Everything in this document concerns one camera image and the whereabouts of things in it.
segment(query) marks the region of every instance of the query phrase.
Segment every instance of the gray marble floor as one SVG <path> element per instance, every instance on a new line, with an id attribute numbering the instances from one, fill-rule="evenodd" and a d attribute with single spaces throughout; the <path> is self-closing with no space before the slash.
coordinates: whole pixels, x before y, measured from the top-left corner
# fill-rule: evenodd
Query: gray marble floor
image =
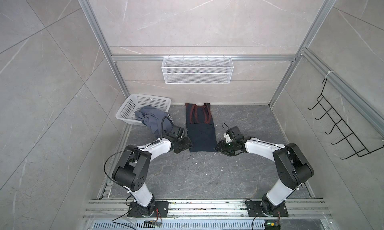
<path id="1" fill-rule="evenodd" d="M 285 144 L 268 106 L 212 106 L 217 141 L 223 139 L 225 122 L 238 126 L 245 136 Z M 169 109 L 175 125 L 185 127 L 185 106 Z M 132 126 L 127 145 L 155 140 L 146 127 Z M 169 152 L 151 162 L 146 184 L 156 198 L 261 198 L 278 179 L 275 164 L 261 156 L 243 153 L 228 157 L 220 153 Z M 290 198 L 309 198 L 304 188 Z M 110 198 L 124 198 L 127 191 L 113 185 Z"/>

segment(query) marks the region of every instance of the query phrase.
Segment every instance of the black wire rack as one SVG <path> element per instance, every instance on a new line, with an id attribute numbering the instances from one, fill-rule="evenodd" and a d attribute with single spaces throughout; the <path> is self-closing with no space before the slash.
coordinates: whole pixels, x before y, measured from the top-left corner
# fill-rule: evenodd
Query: black wire rack
<path id="1" fill-rule="evenodd" d="M 329 118 L 330 118 L 330 119 L 333 121 L 333 123 L 334 123 L 334 125 L 333 125 L 331 131 L 328 132 L 328 133 L 326 132 L 325 134 L 327 134 L 327 135 L 331 134 L 332 131 L 334 130 L 334 128 L 336 127 L 336 128 L 341 132 L 341 134 L 343 135 L 343 138 L 342 138 L 340 141 L 338 141 L 338 142 L 336 142 L 336 143 L 331 143 L 331 144 L 332 144 L 332 145 L 336 145 L 336 144 L 338 144 L 339 142 L 341 142 L 341 141 L 343 141 L 343 140 L 346 140 L 346 141 L 348 142 L 348 144 L 351 146 L 351 148 L 353 149 L 353 151 L 355 152 L 354 154 L 352 154 L 352 155 L 350 155 L 350 156 L 348 156 L 348 157 L 346 157 L 346 158 L 341 158 L 341 157 L 340 157 L 340 159 L 345 160 L 345 159 L 348 159 L 348 158 L 350 158 L 351 156 L 354 156 L 354 155 L 357 155 L 358 157 L 362 157 L 362 156 L 371 154 L 372 152 L 375 152 L 375 151 L 377 151 L 377 150 L 380 150 L 380 149 L 384 148 L 384 145 L 383 145 L 382 147 L 377 148 L 377 149 L 375 149 L 375 150 L 373 150 L 373 151 L 369 151 L 369 150 L 367 149 L 367 147 L 360 141 L 360 139 L 358 138 L 358 136 L 356 136 L 356 134 L 352 131 L 352 129 L 351 129 L 351 128 L 349 127 L 349 125 L 344 121 L 344 119 L 340 116 L 340 114 L 336 111 L 336 109 L 335 109 L 335 108 L 329 103 L 329 101 L 324 97 L 324 95 L 323 95 L 323 91 L 324 91 L 325 84 L 327 83 L 327 79 L 324 79 L 322 83 L 324 83 L 324 85 L 323 85 L 323 89 L 322 89 L 322 91 L 321 91 L 319 97 L 316 99 L 316 101 L 317 101 L 316 105 L 314 105 L 312 108 L 308 108 L 308 110 L 312 110 L 312 109 L 315 108 L 317 105 L 320 105 L 320 106 L 323 108 L 323 110 L 325 111 L 325 113 L 324 113 L 324 115 L 322 115 L 319 119 L 315 118 L 315 120 L 320 120 L 320 119 L 323 118 L 325 115 L 328 115 Z M 321 101 L 322 101 L 322 100 L 326 101 L 326 102 L 328 103 L 328 105 L 330 106 L 330 108 L 329 108 L 328 110 L 326 110 L 326 109 L 324 108 L 324 106 L 321 104 Z M 340 120 L 337 121 L 337 122 L 336 122 L 336 121 L 330 116 L 330 114 L 329 114 L 329 111 L 332 110 L 332 109 L 333 109 L 333 111 L 340 117 Z M 348 135 L 347 135 L 347 134 L 344 134 L 343 131 L 342 131 L 342 130 L 340 129 L 340 127 L 338 126 L 339 123 L 344 123 L 344 124 L 348 127 L 348 129 L 351 131 L 351 133 L 348 134 Z M 348 140 L 348 137 L 349 137 L 349 136 L 355 136 L 355 137 L 356 137 L 356 139 L 357 139 L 357 140 L 361 143 L 361 145 L 362 145 L 362 149 L 361 149 L 361 150 L 356 150 L 356 149 L 352 146 L 351 142 Z"/>

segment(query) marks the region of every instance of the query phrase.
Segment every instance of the white wire mesh basket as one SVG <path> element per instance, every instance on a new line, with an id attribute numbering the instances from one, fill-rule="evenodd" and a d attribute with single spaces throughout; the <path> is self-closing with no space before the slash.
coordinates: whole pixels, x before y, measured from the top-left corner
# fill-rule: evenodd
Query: white wire mesh basket
<path id="1" fill-rule="evenodd" d="M 229 83 L 233 62 L 227 56 L 171 56 L 161 69 L 166 84 Z"/>
<path id="2" fill-rule="evenodd" d="M 171 100 L 165 97 L 131 94 L 119 108 L 115 117 L 119 120 L 125 121 L 128 124 L 145 126 L 136 118 L 135 111 L 143 106 L 151 106 L 156 107 L 163 112 L 167 112 L 169 110 L 170 103 Z"/>

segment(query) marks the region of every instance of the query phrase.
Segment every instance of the vent grille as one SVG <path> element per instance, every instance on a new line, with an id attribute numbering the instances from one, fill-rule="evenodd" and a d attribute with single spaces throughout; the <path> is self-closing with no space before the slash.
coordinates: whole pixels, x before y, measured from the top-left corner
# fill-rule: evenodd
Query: vent grille
<path id="1" fill-rule="evenodd" d="M 134 227 L 137 230 L 148 229 L 167 229 L 167 230 L 201 230 L 201 229 L 221 229 L 221 230 L 248 230 L 252 229 L 252 219 L 246 220 L 163 220 L 160 227 L 154 227 L 144 223 L 144 220 L 137 220 L 133 225 L 127 221 L 116 221 L 125 225 Z M 111 223 L 107 220 L 97 220 L 92 230 L 115 230 L 129 229 L 126 226 Z M 253 221 L 253 229 L 265 229 L 264 220 L 255 219 Z"/>

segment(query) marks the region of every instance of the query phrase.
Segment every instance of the metal extrusion beam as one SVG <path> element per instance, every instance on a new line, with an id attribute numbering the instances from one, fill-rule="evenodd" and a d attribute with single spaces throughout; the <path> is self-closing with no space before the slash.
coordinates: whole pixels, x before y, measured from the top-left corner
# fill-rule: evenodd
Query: metal extrusion beam
<path id="1" fill-rule="evenodd" d="M 283 89 L 285 85 L 287 84 L 288 80 L 291 78 L 293 72 L 295 71 L 295 68 L 299 61 L 302 58 L 302 50 L 304 48 L 307 48 L 312 40 L 314 39 L 316 33 L 319 31 L 321 25 L 323 24 L 325 18 L 328 16 L 329 12 L 331 11 L 333 5 L 336 3 L 336 0 L 324 0 L 323 5 L 321 6 L 316 18 L 314 19 L 310 29 L 308 30 L 307 35 L 305 36 L 303 42 L 301 43 L 297 53 L 296 53 L 296 60 L 295 63 L 291 64 L 287 71 L 285 72 L 285 75 L 281 79 L 280 84 L 277 86 L 277 89 L 275 93 L 273 94 L 270 102 L 268 105 L 272 108 L 274 104 L 276 103 L 277 99 L 279 98 L 280 94 L 283 92 Z"/>
<path id="2" fill-rule="evenodd" d="M 167 199 L 167 201 L 170 202 L 168 215 L 163 216 L 163 219 L 253 219 L 248 216 L 245 199 Z M 287 199 L 285 205 L 290 215 L 285 218 L 332 218 L 323 199 Z M 126 213 L 128 208 L 125 199 L 91 200 L 83 220 L 113 220 Z M 277 219 L 265 216 L 257 218 Z"/>
<path id="3" fill-rule="evenodd" d="M 232 60 L 289 60 L 294 61 L 294 54 L 115 54 L 112 55 L 112 60 L 118 61 L 162 61 L 164 57 L 181 57 L 181 56 L 196 56 L 196 57 L 220 57 L 230 56 Z"/>
<path id="4" fill-rule="evenodd" d="M 327 76 L 327 79 L 332 86 L 336 88 L 336 90 L 338 90 L 382 136 L 384 136 L 384 118 L 375 108 L 367 103 L 364 98 L 348 85 L 348 83 L 346 83 L 336 72 L 333 72 L 332 69 L 325 65 L 309 49 L 304 49 L 303 56 L 324 77 Z"/>
<path id="5" fill-rule="evenodd" d="M 118 152 L 118 151 L 122 151 L 123 148 L 125 147 L 125 144 L 126 144 L 126 141 L 127 141 L 127 135 L 128 135 L 128 132 L 129 130 L 131 129 L 132 125 L 128 125 L 128 124 L 125 124 L 123 129 L 122 129 L 122 134 L 119 138 L 119 141 L 118 141 L 118 144 L 116 146 L 116 150 L 114 153 Z M 117 155 L 114 155 L 112 157 L 112 159 L 110 160 L 110 164 L 107 166 L 107 169 L 106 169 L 106 172 L 111 175 L 112 174 L 112 170 L 115 166 L 115 164 L 117 163 L 118 159 L 119 159 L 120 155 L 117 154 Z M 102 187 L 100 188 L 100 191 L 98 193 L 98 199 L 102 199 L 103 197 L 107 197 L 108 195 L 104 195 L 105 194 L 105 191 L 106 189 L 109 187 L 108 190 L 110 190 L 112 184 L 111 184 L 111 180 L 109 178 L 107 178 L 107 176 L 104 176 L 104 180 L 103 180 L 103 183 L 102 183 Z"/>
<path id="6" fill-rule="evenodd" d="M 87 18 L 89 25 L 91 26 L 91 29 L 99 42 L 99 45 L 101 47 L 101 50 L 103 51 L 105 58 L 108 61 L 109 66 L 112 69 L 113 74 L 116 77 L 116 80 L 119 83 L 119 86 L 122 90 L 122 93 L 124 94 L 125 98 L 129 96 L 129 92 L 127 89 L 127 86 L 125 85 L 124 79 L 121 76 L 121 73 L 119 69 L 117 68 L 116 64 L 113 62 L 111 58 L 111 51 L 109 50 L 107 41 L 105 40 L 103 33 L 101 32 L 100 26 L 96 20 L 96 17 L 93 13 L 93 10 L 89 4 L 88 0 L 78 0 L 81 8 L 84 11 L 85 17 Z"/>

